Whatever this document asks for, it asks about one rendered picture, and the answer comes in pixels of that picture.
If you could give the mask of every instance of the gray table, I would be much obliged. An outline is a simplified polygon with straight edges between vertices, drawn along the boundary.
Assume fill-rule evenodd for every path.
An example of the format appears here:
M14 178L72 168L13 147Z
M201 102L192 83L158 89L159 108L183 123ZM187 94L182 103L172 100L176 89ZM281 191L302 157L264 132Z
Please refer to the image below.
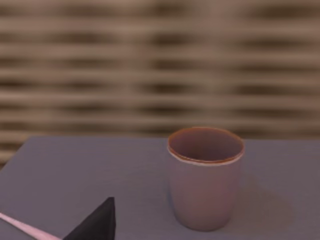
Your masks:
M114 196L117 240L319 240L320 141L247 140L232 221L196 232L167 197L166 140L33 137L0 171L0 209L65 237ZM0 221L0 240L30 240Z

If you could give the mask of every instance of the orange rim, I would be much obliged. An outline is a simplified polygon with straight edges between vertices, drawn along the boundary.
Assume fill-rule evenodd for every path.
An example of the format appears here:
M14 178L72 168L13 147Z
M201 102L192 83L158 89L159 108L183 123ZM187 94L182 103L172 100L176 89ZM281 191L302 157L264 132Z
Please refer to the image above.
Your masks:
M219 131L219 132L223 132L229 136L231 136L232 138L236 139L237 141L239 141L239 143L241 144L241 151L232 157L226 158L226 159L222 159L222 160L214 160L214 161L207 161L207 160L200 160L200 159L194 159L194 158L190 158L190 157L186 157L183 156L179 153L177 153L172 147L171 147L171 142L172 139L181 134L181 133L185 133L185 132L190 132L194 129L208 129L208 130L213 130L213 131ZM245 152L245 144L244 141L242 140L241 137L239 137L238 135L234 134L231 131L225 130L225 129L221 129L221 128L214 128L214 127L189 127L189 128L183 128L180 129L176 132L174 132L173 134L171 134L168 138L168 150L170 151L171 154L175 155L176 157L178 157L181 160L185 160L187 162L195 162L195 163L201 163L201 164L208 164L208 165L212 165L212 164L221 164L221 163L226 163L226 162L230 162L232 160L235 160L239 157L241 157L244 152Z

